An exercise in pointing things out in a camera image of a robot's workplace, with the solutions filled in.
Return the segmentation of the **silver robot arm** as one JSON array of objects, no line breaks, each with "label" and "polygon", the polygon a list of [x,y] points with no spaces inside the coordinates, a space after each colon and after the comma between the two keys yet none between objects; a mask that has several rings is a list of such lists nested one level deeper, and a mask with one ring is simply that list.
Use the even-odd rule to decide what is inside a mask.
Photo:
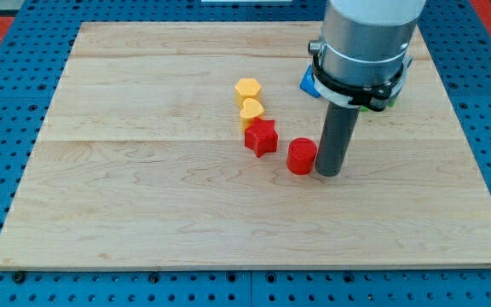
[{"label": "silver robot arm", "polygon": [[425,0],[328,0],[309,43],[317,93],[343,108],[379,112],[400,94]]}]

